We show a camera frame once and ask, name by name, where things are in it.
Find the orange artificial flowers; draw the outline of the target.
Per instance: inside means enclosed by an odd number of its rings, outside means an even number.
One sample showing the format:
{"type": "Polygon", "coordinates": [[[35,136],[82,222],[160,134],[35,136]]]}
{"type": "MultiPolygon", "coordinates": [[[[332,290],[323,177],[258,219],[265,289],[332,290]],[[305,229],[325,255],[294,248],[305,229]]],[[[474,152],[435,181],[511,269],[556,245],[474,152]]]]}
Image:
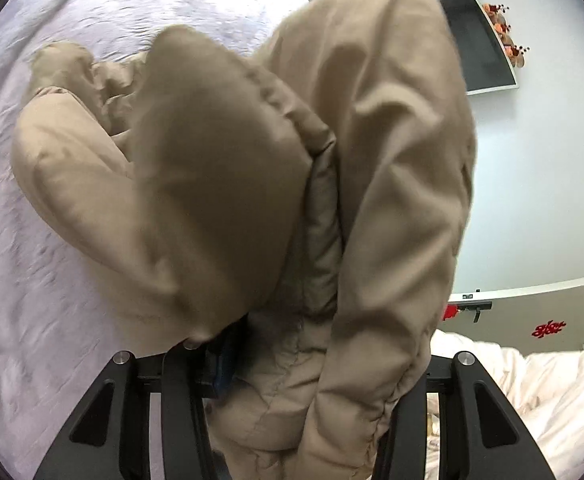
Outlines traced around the orange artificial flowers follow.
{"type": "Polygon", "coordinates": [[[506,20],[506,14],[509,7],[502,3],[491,4],[483,3],[483,11],[490,20],[494,32],[504,47],[506,57],[513,68],[522,68],[525,65],[525,53],[530,50],[529,47],[518,46],[510,36],[511,25],[506,20]]]}

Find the wall mounted television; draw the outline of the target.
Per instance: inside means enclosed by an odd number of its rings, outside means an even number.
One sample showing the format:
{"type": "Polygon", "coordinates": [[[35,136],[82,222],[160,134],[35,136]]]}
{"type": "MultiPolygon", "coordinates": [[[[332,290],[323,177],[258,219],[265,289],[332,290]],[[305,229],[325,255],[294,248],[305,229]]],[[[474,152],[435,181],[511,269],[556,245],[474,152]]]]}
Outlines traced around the wall mounted television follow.
{"type": "Polygon", "coordinates": [[[460,55],[467,94],[515,89],[516,75],[478,0],[438,0],[460,55]]]}

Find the cream blanket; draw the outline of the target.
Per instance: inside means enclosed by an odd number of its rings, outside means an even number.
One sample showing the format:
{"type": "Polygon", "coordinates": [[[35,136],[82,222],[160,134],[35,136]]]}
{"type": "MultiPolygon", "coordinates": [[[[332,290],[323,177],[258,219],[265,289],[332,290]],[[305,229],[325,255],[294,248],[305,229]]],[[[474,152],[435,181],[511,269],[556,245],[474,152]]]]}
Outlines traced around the cream blanket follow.
{"type": "Polygon", "coordinates": [[[578,479],[584,474],[584,350],[524,356],[515,348],[441,330],[431,350],[445,358],[472,352],[519,414],[554,475],[578,479]]]}

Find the tan puffer jacket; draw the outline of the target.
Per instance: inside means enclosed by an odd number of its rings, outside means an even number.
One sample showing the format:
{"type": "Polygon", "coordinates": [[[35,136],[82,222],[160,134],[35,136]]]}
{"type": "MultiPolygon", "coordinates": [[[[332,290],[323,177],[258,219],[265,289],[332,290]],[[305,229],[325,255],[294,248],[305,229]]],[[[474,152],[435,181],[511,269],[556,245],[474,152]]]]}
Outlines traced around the tan puffer jacket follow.
{"type": "Polygon", "coordinates": [[[252,327],[210,413],[230,474],[370,477],[430,362],[471,207],[474,123],[440,3],[312,0],[249,56],[169,32],[137,103],[176,344],[252,327]]]}

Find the lavender bed quilt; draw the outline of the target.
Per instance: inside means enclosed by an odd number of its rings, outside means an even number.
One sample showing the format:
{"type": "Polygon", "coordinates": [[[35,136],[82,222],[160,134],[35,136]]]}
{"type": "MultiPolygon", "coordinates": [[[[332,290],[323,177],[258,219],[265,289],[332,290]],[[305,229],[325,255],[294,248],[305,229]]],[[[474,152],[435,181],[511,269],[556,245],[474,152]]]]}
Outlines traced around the lavender bed quilt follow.
{"type": "Polygon", "coordinates": [[[243,55],[306,0],[15,0],[0,16],[0,461],[33,478],[121,350],[184,336],[132,153],[146,56],[243,55]]]}

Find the red wall sticker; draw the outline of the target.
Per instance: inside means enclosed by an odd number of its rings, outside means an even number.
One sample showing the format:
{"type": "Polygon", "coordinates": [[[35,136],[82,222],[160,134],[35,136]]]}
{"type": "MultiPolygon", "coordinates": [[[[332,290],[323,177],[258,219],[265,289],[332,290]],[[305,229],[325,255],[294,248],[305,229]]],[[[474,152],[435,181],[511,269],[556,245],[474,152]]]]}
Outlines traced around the red wall sticker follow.
{"type": "Polygon", "coordinates": [[[547,336],[552,336],[561,333],[565,326],[566,326],[565,321],[557,322],[554,320],[549,320],[545,324],[537,325],[535,329],[532,331],[531,336],[537,339],[542,339],[547,336]]]}

